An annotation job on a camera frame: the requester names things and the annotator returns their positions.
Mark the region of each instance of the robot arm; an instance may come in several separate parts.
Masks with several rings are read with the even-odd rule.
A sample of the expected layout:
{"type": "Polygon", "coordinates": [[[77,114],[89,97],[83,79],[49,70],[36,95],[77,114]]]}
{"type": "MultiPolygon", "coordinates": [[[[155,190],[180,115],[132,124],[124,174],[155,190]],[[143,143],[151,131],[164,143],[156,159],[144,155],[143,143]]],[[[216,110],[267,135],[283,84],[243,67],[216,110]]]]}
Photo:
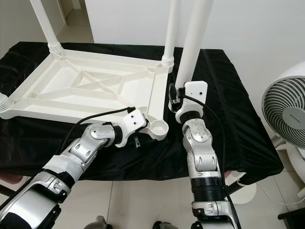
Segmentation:
{"type": "Polygon", "coordinates": [[[117,126],[89,125],[81,138],[53,156],[39,174],[0,207],[0,228],[52,228],[61,212],[59,204],[95,159],[98,149],[111,144],[123,147],[128,137],[144,126],[146,120],[140,110],[126,115],[117,126]]]}
{"type": "Polygon", "coordinates": [[[201,119],[203,107],[185,98],[189,96],[204,104],[206,92],[207,83],[203,81],[186,82],[178,93],[174,85],[170,85],[170,108],[176,112],[176,121],[183,124],[183,146],[194,198],[192,211],[198,219],[192,228],[238,229],[235,211],[226,199],[217,156],[212,148],[212,135],[201,119]]]}

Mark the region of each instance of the cord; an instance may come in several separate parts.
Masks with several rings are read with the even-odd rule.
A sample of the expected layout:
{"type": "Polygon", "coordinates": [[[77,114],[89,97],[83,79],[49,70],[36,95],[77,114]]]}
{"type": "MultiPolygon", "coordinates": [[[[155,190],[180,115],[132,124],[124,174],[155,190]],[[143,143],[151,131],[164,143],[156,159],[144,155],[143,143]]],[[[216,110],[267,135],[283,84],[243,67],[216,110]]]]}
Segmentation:
{"type": "Polygon", "coordinates": [[[221,128],[221,132],[222,132],[222,136],[223,136],[223,159],[222,159],[222,168],[220,170],[220,174],[221,174],[221,179],[222,179],[222,182],[223,182],[223,188],[224,188],[224,193],[225,195],[227,196],[228,198],[228,201],[230,202],[230,205],[231,205],[231,208],[232,208],[232,211],[233,211],[233,214],[234,214],[234,218],[235,218],[235,222],[238,226],[238,228],[241,228],[240,226],[240,222],[239,222],[239,219],[238,219],[238,216],[237,216],[237,213],[236,213],[236,210],[235,210],[235,207],[234,207],[234,204],[232,202],[232,199],[227,191],[227,187],[225,185],[225,178],[224,178],[224,170],[225,170],[225,134],[224,134],[224,126],[223,124],[221,123],[219,117],[217,116],[217,114],[215,114],[215,112],[207,105],[205,105],[204,103],[202,103],[201,101],[195,99],[195,98],[192,98],[192,97],[189,97],[187,95],[182,95],[182,98],[185,98],[185,99],[189,99],[195,103],[198,103],[199,105],[201,105],[202,107],[206,108],[217,120],[220,128],[221,128]]]}
{"type": "Polygon", "coordinates": [[[271,201],[273,201],[274,203],[280,204],[280,205],[285,205],[285,206],[287,206],[287,205],[292,205],[292,204],[299,204],[299,203],[301,203],[303,200],[305,200],[305,197],[304,197],[304,198],[301,199],[299,202],[284,204],[284,203],[281,203],[281,202],[279,202],[279,201],[277,201],[277,200],[272,199],[272,198],[269,196],[269,194],[267,193],[266,189],[264,189],[263,186],[262,186],[261,184],[259,184],[258,182],[257,182],[256,184],[264,191],[264,193],[268,196],[268,198],[269,198],[271,201]]]}
{"type": "Polygon", "coordinates": [[[92,118],[96,118],[96,117],[100,117],[100,116],[104,116],[104,115],[111,115],[111,114],[119,113],[119,112],[123,112],[123,111],[131,112],[131,111],[134,111],[134,110],[135,110],[135,107],[126,107],[126,108],[123,108],[123,109],[120,109],[120,110],[109,111],[109,112],[104,112],[104,113],[100,113],[100,114],[95,114],[95,115],[91,115],[91,116],[88,116],[88,117],[85,117],[85,118],[81,119],[80,121],[78,121],[76,124],[74,124],[74,125],[72,126],[72,128],[71,128],[70,131],[68,132],[68,134],[67,134],[65,140],[63,141],[63,143],[62,143],[62,145],[61,145],[61,147],[60,147],[59,152],[57,152],[56,154],[58,155],[58,154],[60,154],[60,153],[64,150],[64,148],[65,148],[65,146],[67,145],[67,142],[68,142],[68,140],[69,140],[69,138],[70,138],[72,132],[73,132],[73,131],[75,130],[75,128],[76,128],[77,126],[79,126],[82,122],[84,122],[84,121],[86,121],[86,120],[88,120],[88,119],[92,119],[92,118]]]}

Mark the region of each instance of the black fabric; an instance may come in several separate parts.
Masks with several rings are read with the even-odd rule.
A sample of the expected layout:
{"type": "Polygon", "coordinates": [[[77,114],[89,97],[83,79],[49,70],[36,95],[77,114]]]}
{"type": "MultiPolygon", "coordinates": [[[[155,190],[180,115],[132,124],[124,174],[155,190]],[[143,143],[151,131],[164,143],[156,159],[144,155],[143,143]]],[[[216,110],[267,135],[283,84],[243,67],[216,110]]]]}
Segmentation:
{"type": "MultiPolygon", "coordinates": [[[[65,49],[160,60],[164,47],[63,43],[65,49]]],[[[19,42],[0,60],[0,92],[10,95],[48,56],[46,43],[19,42]]],[[[175,48],[175,65],[168,85],[175,81],[182,48],[175,48]]],[[[246,172],[244,182],[253,183],[283,170],[260,118],[257,116],[240,78],[222,50],[201,50],[193,81],[208,83],[206,104],[221,119],[226,133],[226,170],[246,172]]],[[[164,120],[170,130],[160,142],[142,144],[135,149],[130,138],[124,148],[111,146],[99,151],[97,158],[82,175],[91,180],[166,180],[188,176],[186,153],[182,145],[181,125],[168,111],[165,99],[164,120]]],[[[222,136],[217,121],[204,113],[213,135],[213,148],[222,159],[222,136]]],[[[58,150],[72,124],[34,118],[15,117],[0,120],[0,171],[26,176],[35,175],[58,150]]],[[[86,125],[71,136],[80,137],[86,125]]],[[[140,142],[149,139],[138,136],[140,142]]]]}
{"type": "Polygon", "coordinates": [[[19,215],[9,212],[0,222],[0,227],[4,229],[31,229],[30,225],[19,215]]]}

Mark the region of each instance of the white floor tile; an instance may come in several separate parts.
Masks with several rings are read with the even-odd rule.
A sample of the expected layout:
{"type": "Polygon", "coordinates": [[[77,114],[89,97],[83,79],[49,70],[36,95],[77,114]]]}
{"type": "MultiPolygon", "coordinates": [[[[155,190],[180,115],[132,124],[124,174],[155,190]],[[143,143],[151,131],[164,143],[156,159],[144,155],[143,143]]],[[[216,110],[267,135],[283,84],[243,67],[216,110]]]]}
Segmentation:
{"type": "Polygon", "coordinates": [[[184,229],[195,222],[189,178],[168,181],[114,181],[108,223],[115,229],[151,229],[169,221],[184,229]]]}
{"type": "Polygon", "coordinates": [[[74,9],[67,17],[68,26],[87,25],[90,26],[88,13],[86,10],[74,9]]]}
{"type": "MultiPolygon", "coordinates": [[[[282,193],[285,203],[299,202],[298,191],[305,187],[305,184],[296,172],[282,172],[274,176],[276,183],[282,193]]],[[[293,211],[305,207],[305,200],[300,204],[288,205],[288,210],[293,211]]]]}
{"type": "Polygon", "coordinates": [[[71,25],[63,28],[57,36],[59,42],[89,43],[92,38],[90,26],[71,25]]]}
{"type": "Polygon", "coordinates": [[[28,177],[23,177],[22,180],[18,184],[15,184],[15,185],[12,185],[3,180],[0,180],[0,185],[3,185],[5,187],[8,187],[9,189],[17,191],[27,181],[27,179],[28,179],[28,177]]]}
{"type": "Polygon", "coordinates": [[[64,203],[54,229],[82,229],[98,215],[107,220],[112,181],[78,181],[64,203]]]}
{"type": "MultiPolygon", "coordinates": [[[[283,202],[273,177],[260,183],[272,198],[283,202]]],[[[196,221],[192,214],[191,184],[189,178],[169,181],[114,182],[108,223],[115,229],[151,229],[155,221],[169,221],[180,229],[190,228],[196,221]]],[[[287,212],[258,188],[255,198],[236,211],[243,228],[286,229],[277,215],[287,212]]]]}
{"type": "Polygon", "coordinates": [[[3,194],[0,194],[0,205],[4,203],[5,200],[7,200],[8,197],[3,195],[3,194]]]}
{"type": "MultiPolygon", "coordinates": [[[[273,177],[259,181],[268,194],[276,201],[284,202],[273,177]]],[[[258,186],[253,200],[247,204],[235,205],[242,228],[245,229],[286,229],[277,216],[287,212],[286,206],[272,202],[258,186]]]]}

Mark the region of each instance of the electric fan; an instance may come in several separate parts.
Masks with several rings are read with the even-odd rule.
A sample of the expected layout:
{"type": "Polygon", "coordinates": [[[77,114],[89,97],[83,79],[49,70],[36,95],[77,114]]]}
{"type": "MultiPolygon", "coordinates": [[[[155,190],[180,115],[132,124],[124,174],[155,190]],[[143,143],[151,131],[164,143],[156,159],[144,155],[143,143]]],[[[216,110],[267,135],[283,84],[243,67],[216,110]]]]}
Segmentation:
{"type": "MultiPolygon", "coordinates": [[[[276,133],[274,146],[286,142],[291,164],[305,182],[305,62],[288,69],[267,88],[262,108],[276,133]]],[[[298,197],[305,197],[305,188],[298,197]]]]}

